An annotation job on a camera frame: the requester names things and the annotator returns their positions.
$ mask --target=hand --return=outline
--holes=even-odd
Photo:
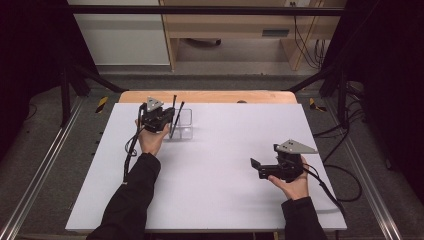
[[[150,153],[153,156],[158,154],[162,140],[169,133],[169,124],[166,124],[163,131],[160,133],[152,133],[147,130],[141,131],[138,135],[138,142],[140,143],[141,151],[143,153]]]
[[[303,156],[301,156],[301,158],[304,167],[306,167],[306,169],[309,169],[308,165],[305,165],[305,158],[303,158]],[[281,181],[279,178],[274,177],[272,175],[268,177],[268,180],[271,181],[275,186],[283,190],[284,194],[288,199],[297,200],[309,196],[308,173],[305,171],[303,171],[303,173],[291,183]]]

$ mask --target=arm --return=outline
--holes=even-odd
[[[160,171],[160,162],[155,156],[168,132],[169,126],[158,134],[145,130],[140,133],[143,153],[128,173],[128,183],[121,185],[110,199],[101,225],[87,239],[144,239],[147,208]]]
[[[306,164],[306,160],[303,157],[302,162]],[[281,181],[274,176],[269,176],[268,180],[283,190],[288,198],[281,205],[286,219],[285,239],[327,239],[324,230],[319,224],[312,199],[309,197],[308,174],[303,172],[291,183]]]

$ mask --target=person's left hand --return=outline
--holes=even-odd
[[[162,145],[163,138],[168,133],[169,124],[166,124],[163,128],[163,131],[159,133],[152,133],[143,129],[143,131],[141,131],[141,133],[138,135],[138,142],[140,143],[141,151],[143,153],[150,153],[153,156],[156,156]]]

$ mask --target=wall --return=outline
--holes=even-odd
[[[158,5],[155,0],[68,0],[70,5]],[[75,14],[96,65],[169,65],[160,15]]]

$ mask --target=yellow and black tape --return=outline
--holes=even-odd
[[[318,107],[317,105],[315,105],[315,101],[313,98],[309,99],[309,108],[312,110],[318,110],[321,112],[327,112],[327,108],[326,107]]]
[[[97,106],[97,109],[96,109],[96,113],[101,113],[103,111],[103,108],[106,105],[107,98],[108,97],[102,97],[100,99],[99,105]]]

